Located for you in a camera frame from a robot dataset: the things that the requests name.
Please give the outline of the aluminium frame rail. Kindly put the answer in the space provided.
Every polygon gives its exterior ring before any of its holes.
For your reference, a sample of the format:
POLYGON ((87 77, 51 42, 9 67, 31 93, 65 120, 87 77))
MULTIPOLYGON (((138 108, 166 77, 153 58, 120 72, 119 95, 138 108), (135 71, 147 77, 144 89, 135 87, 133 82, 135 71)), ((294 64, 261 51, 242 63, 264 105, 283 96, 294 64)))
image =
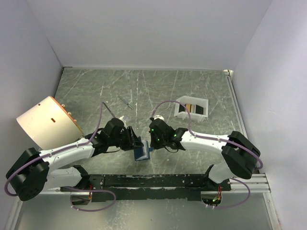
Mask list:
POLYGON ((108 194, 47 190, 29 201, 15 200, 8 230, 279 230, 267 178, 224 184, 203 191, 199 175, 94 175, 108 194))

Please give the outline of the white plastic bin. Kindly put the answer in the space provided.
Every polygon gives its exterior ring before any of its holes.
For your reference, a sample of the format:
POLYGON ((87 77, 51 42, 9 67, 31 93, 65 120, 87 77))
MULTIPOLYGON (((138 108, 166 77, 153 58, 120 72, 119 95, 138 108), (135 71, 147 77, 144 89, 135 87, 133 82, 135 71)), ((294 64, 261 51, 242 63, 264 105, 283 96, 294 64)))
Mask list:
POLYGON ((190 112, 190 117, 192 121, 203 122, 208 118, 209 100, 196 98, 191 96, 182 96, 177 99, 180 104, 176 103, 174 116, 181 118, 182 120, 188 119, 188 113, 182 104, 190 112))

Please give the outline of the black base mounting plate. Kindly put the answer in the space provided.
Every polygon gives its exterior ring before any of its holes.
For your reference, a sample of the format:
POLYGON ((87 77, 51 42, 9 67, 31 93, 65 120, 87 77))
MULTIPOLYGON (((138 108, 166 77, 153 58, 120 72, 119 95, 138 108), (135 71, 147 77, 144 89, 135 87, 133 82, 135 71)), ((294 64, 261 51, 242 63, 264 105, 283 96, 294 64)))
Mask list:
POLYGON ((116 200, 187 199, 201 201, 202 192, 217 194, 218 188, 230 191, 228 179, 210 182, 206 174, 91 174, 86 187, 112 191, 116 200))

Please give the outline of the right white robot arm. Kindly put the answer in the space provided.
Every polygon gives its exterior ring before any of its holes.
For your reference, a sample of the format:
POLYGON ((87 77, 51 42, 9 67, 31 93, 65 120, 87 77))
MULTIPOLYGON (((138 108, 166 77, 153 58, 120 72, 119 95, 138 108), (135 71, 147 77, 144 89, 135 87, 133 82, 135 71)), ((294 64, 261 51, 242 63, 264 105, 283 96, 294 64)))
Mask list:
POLYGON ((260 151, 240 132, 230 135, 208 135, 187 128, 173 129, 164 120, 152 119, 149 125, 151 147, 155 150, 203 150, 221 154, 224 161, 209 167, 204 187, 215 190, 221 182, 238 177, 250 179, 260 159, 260 151))

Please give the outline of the beige cylindrical lamp shade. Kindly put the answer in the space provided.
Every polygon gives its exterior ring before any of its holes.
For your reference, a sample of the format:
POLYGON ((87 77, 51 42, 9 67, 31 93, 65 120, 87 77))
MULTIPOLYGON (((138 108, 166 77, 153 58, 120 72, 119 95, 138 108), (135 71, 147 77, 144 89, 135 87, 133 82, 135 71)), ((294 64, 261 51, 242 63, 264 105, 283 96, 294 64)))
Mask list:
POLYGON ((16 118, 25 133, 43 150, 59 148, 83 136, 77 121, 52 96, 16 118))

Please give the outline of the blue leather card holder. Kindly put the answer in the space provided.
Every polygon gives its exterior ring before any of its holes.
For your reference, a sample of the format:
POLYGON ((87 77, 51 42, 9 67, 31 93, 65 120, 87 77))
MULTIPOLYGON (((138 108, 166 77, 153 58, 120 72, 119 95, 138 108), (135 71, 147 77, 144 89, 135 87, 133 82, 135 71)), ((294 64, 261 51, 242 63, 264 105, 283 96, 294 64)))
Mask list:
POLYGON ((133 151, 134 153, 134 160, 135 161, 142 161, 142 160, 149 160, 150 159, 150 152, 153 151, 153 148, 150 147, 148 141, 142 141, 142 147, 139 147, 133 151))

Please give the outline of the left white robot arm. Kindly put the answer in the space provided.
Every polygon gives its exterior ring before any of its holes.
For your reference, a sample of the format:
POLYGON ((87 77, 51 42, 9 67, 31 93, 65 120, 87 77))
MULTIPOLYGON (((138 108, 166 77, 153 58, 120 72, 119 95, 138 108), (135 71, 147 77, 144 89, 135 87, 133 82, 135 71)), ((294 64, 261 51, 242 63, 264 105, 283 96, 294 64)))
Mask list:
POLYGON ((43 190, 55 187, 74 187, 78 191, 90 188, 90 175, 80 165, 68 169, 63 166, 82 159, 108 153, 110 147, 123 151, 142 149, 144 142, 136 136, 131 126, 112 118, 104 128, 80 140, 49 150, 25 150, 6 174, 5 192, 28 201, 43 190))

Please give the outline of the stack of credit cards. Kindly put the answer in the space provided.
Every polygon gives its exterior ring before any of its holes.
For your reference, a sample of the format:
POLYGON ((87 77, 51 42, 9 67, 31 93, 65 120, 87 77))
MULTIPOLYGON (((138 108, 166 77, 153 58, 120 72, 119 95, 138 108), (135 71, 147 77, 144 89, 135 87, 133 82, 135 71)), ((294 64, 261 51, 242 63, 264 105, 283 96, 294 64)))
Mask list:
MULTIPOLYGON (((201 107, 197 104, 184 104, 184 106, 188 109, 190 113, 203 115, 204 107, 201 107)), ((182 105, 179 105, 178 112, 186 112, 185 108, 182 105)))

